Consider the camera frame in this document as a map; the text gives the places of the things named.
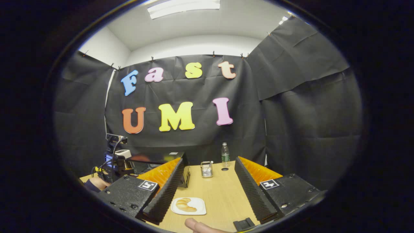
pink letter i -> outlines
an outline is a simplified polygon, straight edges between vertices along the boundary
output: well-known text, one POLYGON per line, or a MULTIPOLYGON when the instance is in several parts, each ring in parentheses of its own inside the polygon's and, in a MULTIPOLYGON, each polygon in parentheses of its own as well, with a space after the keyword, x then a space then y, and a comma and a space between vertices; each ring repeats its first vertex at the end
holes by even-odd
POLYGON ((217 125, 228 125, 233 123, 233 119, 229 116, 229 110, 227 109, 228 98, 216 98, 213 100, 213 103, 216 104, 217 114, 219 119, 217 120, 217 125))

table surface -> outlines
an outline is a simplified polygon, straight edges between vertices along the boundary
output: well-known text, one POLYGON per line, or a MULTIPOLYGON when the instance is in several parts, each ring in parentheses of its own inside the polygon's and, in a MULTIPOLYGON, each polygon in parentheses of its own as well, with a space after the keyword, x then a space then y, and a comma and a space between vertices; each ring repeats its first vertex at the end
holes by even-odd
MULTIPOLYGON (((194 218, 213 228, 236 232, 234 221, 250 218, 255 225, 259 221, 253 213, 246 194, 234 171, 235 161, 230 162, 229 170, 222 171, 221 163, 213 164, 213 177, 202 178, 200 166, 190 166, 190 181, 188 188, 177 188, 175 198, 198 197, 204 200, 207 213, 205 215, 180 215, 171 211, 171 206, 159 226, 148 223, 164 230, 192 233, 184 225, 187 218, 194 218)), ((91 176, 80 178, 86 182, 91 176)))

white plate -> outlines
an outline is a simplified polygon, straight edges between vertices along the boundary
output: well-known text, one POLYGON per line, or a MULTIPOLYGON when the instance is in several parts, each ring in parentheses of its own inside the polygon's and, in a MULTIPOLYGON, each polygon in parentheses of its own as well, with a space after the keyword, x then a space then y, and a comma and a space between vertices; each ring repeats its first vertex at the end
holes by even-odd
POLYGON ((198 197, 180 197, 180 198, 176 198, 171 202, 171 210, 176 213, 176 214, 182 214, 182 215, 204 215, 206 214, 206 205, 203 201, 203 199, 198 198, 198 197), (188 206, 194 207, 197 209, 196 212, 186 212, 183 210, 180 210, 179 208, 177 208, 176 203, 178 200, 182 199, 182 198, 189 198, 191 199, 190 202, 187 203, 188 206))

plastic water bottle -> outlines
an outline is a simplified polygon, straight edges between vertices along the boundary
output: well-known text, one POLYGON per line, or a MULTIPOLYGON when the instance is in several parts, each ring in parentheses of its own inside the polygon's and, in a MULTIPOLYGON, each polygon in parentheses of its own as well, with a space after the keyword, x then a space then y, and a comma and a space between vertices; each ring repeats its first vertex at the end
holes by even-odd
POLYGON ((230 166, 230 151, 229 148, 227 148, 227 143, 223 142, 223 147, 221 148, 221 162, 223 164, 223 167, 230 166))

label sticker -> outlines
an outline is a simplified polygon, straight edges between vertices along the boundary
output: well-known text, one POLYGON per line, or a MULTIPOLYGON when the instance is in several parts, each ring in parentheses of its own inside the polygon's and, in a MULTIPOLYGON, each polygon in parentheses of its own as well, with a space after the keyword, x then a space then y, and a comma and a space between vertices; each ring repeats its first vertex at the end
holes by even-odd
POLYGON ((148 180, 144 180, 144 182, 142 182, 142 184, 140 184, 139 187, 142 188, 142 189, 146 189, 146 190, 152 191, 152 190, 155 189, 155 187, 157 185, 158 184, 155 183, 155 182, 151 182, 151 181, 148 181, 148 180))
POLYGON ((260 185, 264 189, 271 189, 271 188, 280 186, 280 184, 276 183, 276 181, 274 181, 274 180, 266 180, 266 181, 260 182, 260 185))

